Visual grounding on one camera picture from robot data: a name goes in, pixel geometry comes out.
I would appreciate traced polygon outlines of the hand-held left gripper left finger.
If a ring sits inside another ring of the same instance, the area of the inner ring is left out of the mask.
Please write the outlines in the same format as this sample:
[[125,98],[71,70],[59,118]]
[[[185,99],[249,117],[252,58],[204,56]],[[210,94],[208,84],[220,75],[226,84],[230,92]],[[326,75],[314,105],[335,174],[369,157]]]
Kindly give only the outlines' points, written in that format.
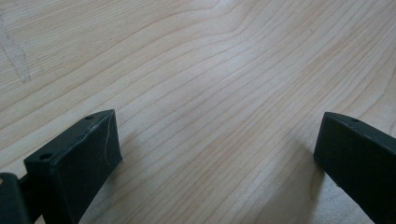
[[24,160],[47,224],[78,224],[120,162],[113,109],[79,120]]

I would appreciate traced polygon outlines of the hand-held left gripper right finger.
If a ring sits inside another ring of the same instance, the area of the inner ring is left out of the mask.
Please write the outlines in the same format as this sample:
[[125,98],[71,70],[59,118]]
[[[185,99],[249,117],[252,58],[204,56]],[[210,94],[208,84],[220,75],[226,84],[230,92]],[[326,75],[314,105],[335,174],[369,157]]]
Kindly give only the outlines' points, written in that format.
[[375,224],[396,224],[396,138],[326,112],[314,160]]

